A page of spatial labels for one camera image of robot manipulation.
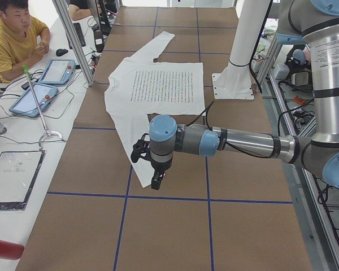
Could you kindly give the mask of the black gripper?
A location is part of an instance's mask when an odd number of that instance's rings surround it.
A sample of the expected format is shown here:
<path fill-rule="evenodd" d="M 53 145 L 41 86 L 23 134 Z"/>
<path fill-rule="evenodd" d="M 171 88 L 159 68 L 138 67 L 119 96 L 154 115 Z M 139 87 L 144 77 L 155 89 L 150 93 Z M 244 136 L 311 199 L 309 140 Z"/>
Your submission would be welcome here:
<path fill-rule="evenodd" d="M 154 169 L 154 174 L 151 179 L 151 188 L 154 190 L 159 190 L 162 180 L 166 175 L 166 170 L 169 168 L 169 162 L 158 162 L 158 161 L 151 161 L 151 166 Z"/>

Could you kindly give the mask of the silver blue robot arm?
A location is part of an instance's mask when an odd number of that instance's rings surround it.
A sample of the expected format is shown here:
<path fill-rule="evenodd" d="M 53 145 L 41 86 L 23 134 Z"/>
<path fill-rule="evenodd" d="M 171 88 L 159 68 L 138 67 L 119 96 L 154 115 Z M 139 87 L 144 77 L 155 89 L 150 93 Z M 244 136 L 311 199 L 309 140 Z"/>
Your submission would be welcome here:
<path fill-rule="evenodd" d="M 310 137 L 250 133 L 204 125 L 179 125 L 168 115 L 150 122 L 146 158 L 159 189 L 174 152 L 213 156 L 237 151 L 295 164 L 339 189 L 339 1 L 281 1 L 277 36 L 310 46 L 316 132 Z"/>

